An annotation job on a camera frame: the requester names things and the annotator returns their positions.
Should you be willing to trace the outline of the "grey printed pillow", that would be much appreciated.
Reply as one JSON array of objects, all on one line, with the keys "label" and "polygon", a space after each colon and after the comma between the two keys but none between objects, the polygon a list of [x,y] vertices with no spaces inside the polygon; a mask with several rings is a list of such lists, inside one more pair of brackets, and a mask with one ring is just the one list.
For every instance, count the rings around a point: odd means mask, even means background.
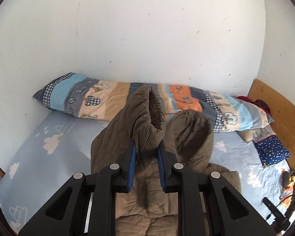
[{"label": "grey printed pillow", "polygon": [[252,134],[252,141],[254,143],[258,143],[260,141],[265,140],[266,138],[276,135],[276,133],[274,132],[274,130],[272,129],[270,125],[267,125],[264,128],[252,129],[251,134]]}]

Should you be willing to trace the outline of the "patchwork rolled quilt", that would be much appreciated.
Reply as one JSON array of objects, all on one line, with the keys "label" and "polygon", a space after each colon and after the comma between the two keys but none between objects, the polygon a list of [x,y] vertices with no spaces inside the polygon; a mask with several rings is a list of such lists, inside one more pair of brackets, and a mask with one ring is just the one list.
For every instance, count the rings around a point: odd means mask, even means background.
[{"label": "patchwork rolled quilt", "polygon": [[[144,83],[123,83],[67,73],[34,94],[45,107],[84,119],[110,121]],[[245,100],[186,85],[149,84],[167,119],[183,110],[209,118],[215,132],[245,131],[269,126],[273,118]]]}]

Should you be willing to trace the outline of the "brown quilted hooded jacket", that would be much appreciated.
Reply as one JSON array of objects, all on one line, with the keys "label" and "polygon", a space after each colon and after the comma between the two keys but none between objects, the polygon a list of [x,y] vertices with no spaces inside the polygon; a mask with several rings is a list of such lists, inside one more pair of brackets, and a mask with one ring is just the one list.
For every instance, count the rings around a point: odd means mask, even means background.
[{"label": "brown quilted hooded jacket", "polygon": [[212,125],[195,110],[177,113],[165,120],[160,100],[152,87],[142,86],[100,132],[91,144],[91,172],[97,173],[136,146],[134,184],[129,193],[118,193],[115,201],[117,235],[177,235],[178,195],[165,193],[160,184],[157,152],[163,143],[168,152],[193,171],[221,173],[237,190],[237,171],[210,162],[214,147]]}]

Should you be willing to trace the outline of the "dark red garment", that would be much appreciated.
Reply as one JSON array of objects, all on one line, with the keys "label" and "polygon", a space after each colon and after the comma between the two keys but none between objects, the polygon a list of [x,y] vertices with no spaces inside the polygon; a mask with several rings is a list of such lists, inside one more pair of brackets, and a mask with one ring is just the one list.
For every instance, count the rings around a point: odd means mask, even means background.
[{"label": "dark red garment", "polygon": [[237,96],[237,99],[252,103],[260,107],[261,109],[263,109],[268,115],[271,115],[271,110],[269,106],[263,100],[260,100],[260,99],[252,100],[248,98],[247,96]]}]

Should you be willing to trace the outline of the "yellow floral blanket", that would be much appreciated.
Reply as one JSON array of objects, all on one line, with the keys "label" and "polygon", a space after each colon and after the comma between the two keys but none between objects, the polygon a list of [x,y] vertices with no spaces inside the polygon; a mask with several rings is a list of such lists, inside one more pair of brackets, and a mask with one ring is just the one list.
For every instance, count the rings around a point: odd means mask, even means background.
[{"label": "yellow floral blanket", "polygon": [[280,206],[288,207],[291,203],[292,195],[295,195],[295,171],[289,171],[290,180],[287,188],[283,188],[283,193],[281,195]]}]

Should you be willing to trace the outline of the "beige small pillow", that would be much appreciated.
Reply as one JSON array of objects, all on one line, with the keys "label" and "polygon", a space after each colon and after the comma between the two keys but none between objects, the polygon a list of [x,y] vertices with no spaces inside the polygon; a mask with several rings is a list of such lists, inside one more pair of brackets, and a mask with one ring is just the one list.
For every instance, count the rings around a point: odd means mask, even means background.
[{"label": "beige small pillow", "polygon": [[245,141],[245,142],[250,142],[254,138],[253,130],[248,129],[244,131],[237,131],[238,135]]}]

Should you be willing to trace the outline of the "light blue cloud bedsheet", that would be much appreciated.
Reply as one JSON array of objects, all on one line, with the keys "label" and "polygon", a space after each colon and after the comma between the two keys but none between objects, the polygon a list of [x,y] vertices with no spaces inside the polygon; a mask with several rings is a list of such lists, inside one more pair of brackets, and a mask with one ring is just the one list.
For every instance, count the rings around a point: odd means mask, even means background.
[{"label": "light blue cloud bedsheet", "polygon": [[[15,232],[74,173],[90,173],[91,143],[106,126],[54,112],[25,141],[0,181],[1,210]],[[280,202],[282,173],[289,170],[285,160],[263,167],[254,144],[230,132],[214,135],[211,162],[239,173],[243,196],[263,217],[269,213],[263,198]]]}]

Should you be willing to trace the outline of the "wooden headboard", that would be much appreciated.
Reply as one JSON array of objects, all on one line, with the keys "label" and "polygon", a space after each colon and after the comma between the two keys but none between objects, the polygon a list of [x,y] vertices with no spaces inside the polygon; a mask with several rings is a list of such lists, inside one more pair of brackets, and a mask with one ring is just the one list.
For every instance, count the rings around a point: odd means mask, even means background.
[{"label": "wooden headboard", "polygon": [[290,151],[288,164],[295,170],[295,105],[258,79],[254,80],[248,97],[252,100],[261,99],[269,106],[274,119],[271,127]]}]

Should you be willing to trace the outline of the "navy star pattern pillow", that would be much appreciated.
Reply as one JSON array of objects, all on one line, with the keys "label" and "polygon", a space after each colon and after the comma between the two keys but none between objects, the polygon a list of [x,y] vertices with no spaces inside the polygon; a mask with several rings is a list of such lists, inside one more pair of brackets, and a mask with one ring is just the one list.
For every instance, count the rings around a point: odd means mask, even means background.
[{"label": "navy star pattern pillow", "polygon": [[290,152],[276,135],[254,143],[263,167],[276,165],[290,158]]}]

